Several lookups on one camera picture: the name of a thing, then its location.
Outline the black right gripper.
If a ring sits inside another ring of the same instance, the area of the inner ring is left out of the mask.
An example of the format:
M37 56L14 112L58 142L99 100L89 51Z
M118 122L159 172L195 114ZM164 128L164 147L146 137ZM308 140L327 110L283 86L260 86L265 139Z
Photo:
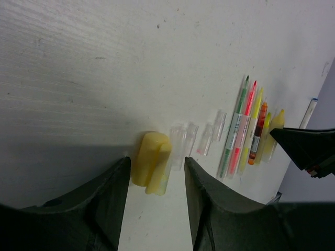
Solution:
M273 129L270 135L312 178L334 175L334 129Z

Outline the thin yellow highlighter pen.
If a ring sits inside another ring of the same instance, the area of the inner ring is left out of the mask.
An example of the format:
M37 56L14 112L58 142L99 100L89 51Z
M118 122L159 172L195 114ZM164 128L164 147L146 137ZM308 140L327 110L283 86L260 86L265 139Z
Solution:
M266 137L267 137L267 134L268 134L268 131L269 131L269 127L270 127L271 116L272 115L269 112L266 115L266 118L265 118L265 122L264 122L264 125L263 125L262 134L261 134L259 145L258 145L258 150L257 150L255 161L254 161L254 163L256 165L259 165L260 162L261 162L261 158L262 158L262 154L263 154L263 150L264 150L264 146L265 146Z

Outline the opaque yellow marker cap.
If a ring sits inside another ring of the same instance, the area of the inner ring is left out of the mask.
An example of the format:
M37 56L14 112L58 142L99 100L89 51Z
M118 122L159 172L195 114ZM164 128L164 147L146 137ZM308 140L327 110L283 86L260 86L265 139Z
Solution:
M155 194L172 152L170 138L160 132L148 132L141 141L132 162L131 181L145 187L146 194Z

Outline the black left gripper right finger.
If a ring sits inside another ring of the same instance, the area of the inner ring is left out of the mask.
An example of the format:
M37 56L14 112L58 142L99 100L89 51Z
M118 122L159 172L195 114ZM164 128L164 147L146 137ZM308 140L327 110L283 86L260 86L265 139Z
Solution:
M193 250L334 250L333 203L253 201L184 163Z

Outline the dark red pen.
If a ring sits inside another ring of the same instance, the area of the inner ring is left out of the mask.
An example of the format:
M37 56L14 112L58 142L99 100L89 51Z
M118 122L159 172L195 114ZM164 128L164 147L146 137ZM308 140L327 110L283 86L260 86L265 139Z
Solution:
M267 112L267 102L265 100L260 108L255 132L254 132L254 137L253 137L249 159L248 159L249 165L254 165L255 163L256 153L258 150L259 141L260 141L260 137L261 137L263 126L264 126L266 112Z

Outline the green highlighter pen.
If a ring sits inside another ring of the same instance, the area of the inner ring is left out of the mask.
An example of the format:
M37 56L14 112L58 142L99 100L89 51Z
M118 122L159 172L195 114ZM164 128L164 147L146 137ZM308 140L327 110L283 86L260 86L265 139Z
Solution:
M241 110L243 108L243 104L244 104L245 97L247 95L248 88L249 88L249 75L242 82L239 95L237 98L237 102L234 108L233 116L231 119L231 124L230 124L229 131L227 134L226 142L225 142L224 151L222 153L220 165L219 165L217 175L216 175L216 178L220 181L223 180L226 174L226 171L227 171L228 164L230 162L231 152L235 144L238 129L239 129L240 122L241 122L241 116L242 116Z

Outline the clear pink pen cap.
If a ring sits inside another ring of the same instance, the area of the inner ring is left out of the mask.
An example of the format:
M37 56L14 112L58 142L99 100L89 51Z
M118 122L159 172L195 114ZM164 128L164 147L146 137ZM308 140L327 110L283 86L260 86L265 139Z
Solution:
M195 143L196 135L198 132L199 126L190 122L187 127L187 134L185 140L185 156L189 157L192 153L192 149Z

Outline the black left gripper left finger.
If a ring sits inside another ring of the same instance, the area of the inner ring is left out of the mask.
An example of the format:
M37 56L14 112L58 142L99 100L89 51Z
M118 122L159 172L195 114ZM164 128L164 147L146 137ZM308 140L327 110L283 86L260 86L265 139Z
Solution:
M42 206L1 205L1 250L117 250L131 159Z

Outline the clear green pen cap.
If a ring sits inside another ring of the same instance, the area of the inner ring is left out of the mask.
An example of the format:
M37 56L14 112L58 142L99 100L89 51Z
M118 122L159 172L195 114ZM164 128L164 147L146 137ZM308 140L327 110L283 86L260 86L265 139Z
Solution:
M172 170L177 171L182 168L186 136L187 136L187 130L183 124L177 124L171 127L170 140L172 144L172 152L171 152Z

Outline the pink highlighter pen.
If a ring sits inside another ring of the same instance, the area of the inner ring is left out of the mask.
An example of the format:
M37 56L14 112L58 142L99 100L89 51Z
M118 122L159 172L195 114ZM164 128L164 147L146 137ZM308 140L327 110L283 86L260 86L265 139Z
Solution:
M252 104L254 101L255 94L257 93L256 90L257 90L257 81L255 81L250 87L248 96L245 100L241 122L239 126L239 131L237 134L236 142L233 148L233 153L232 153L232 157L230 160L229 169L227 173L228 178L232 178L237 169L237 164L239 161L241 149L243 147L243 142L244 142L245 135L247 133L247 129L248 129L249 121L250 121L250 113L251 113Z

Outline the clear yellowish pen cap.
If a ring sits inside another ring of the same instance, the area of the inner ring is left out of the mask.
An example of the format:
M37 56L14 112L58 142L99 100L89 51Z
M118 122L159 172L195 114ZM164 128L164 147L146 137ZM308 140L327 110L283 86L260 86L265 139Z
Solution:
M159 186L157 192L155 193L158 196L162 196L166 192L166 188L167 188L167 185L168 185L169 176L170 176L170 172L171 172L171 167L172 167L172 163L171 163L171 161L168 161L167 166L166 166L166 168L164 170L164 173L162 175L162 178L161 178L160 186Z

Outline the blue capped pen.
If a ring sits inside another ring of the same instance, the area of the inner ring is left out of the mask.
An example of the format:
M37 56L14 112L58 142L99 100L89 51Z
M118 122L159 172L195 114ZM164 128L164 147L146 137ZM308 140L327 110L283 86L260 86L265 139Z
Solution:
M317 105L317 102L318 102L318 98L313 98L310 101L309 106L308 106L308 108L307 108L307 110L304 114L304 117L303 117L301 123L300 123L300 126L299 126L300 129L305 129L306 128L306 126L307 126L307 124L308 124L308 122L311 118L311 115L312 115L312 113L313 113L313 111L314 111L314 109Z

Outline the clear red pen cap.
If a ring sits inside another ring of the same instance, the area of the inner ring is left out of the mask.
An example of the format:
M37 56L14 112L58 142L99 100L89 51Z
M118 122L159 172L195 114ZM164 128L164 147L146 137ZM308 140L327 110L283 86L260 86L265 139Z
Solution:
M218 110L214 120L213 141L220 141L222 132L225 126L226 113L223 110Z

